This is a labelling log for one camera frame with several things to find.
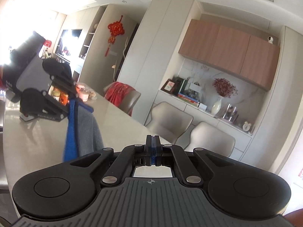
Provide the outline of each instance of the red blanket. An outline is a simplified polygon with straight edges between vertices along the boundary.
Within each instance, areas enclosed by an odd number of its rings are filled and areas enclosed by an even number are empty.
[[[106,92],[105,99],[116,107],[119,107],[123,98],[132,90],[134,90],[134,88],[125,83],[114,82]]]

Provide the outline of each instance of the security camera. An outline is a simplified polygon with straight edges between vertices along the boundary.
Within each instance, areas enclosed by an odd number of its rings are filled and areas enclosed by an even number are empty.
[[[268,37],[268,42],[269,42],[270,44],[272,44],[273,41],[274,41],[273,37]]]

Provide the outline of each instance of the door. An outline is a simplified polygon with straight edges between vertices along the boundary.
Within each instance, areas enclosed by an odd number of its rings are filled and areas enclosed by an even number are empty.
[[[219,27],[211,22],[192,19],[179,49],[179,54],[208,62]]]
[[[276,73],[279,52],[278,46],[251,36],[240,75],[270,90]]]
[[[220,26],[209,64],[228,72],[240,74],[250,35],[233,28]]]

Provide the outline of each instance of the marble backsplash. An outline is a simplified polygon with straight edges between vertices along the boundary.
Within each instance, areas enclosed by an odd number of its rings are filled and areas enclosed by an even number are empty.
[[[247,120],[254,123],[266,95],[265,91],[250,83],[189,59],[184,59],[179,72],[179,77],[188,80],[186,89],[188,89],[191,83],[198,82],[200,84],[202,87],[200,102],[207,105],[207,111],[212,109],[213,104],[219,96],[215,87],[212,85],[214,79],[225,78],[229,80],[237,87],[238,94],[231,96],[231,98],[224,98],[221,110],[226,108],[229,103],[236,106],[239,114],[239,121]]]

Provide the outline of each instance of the white vase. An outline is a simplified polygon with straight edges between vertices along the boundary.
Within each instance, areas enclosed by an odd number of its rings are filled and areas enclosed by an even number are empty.
[[[222,99],[223,99],[223,97],[219,96],[218,100],[214,103],[214,105],[212,107],[212,112],[211,112],[212,115],[216,115],[220,111],[221,106],[222,106]]]

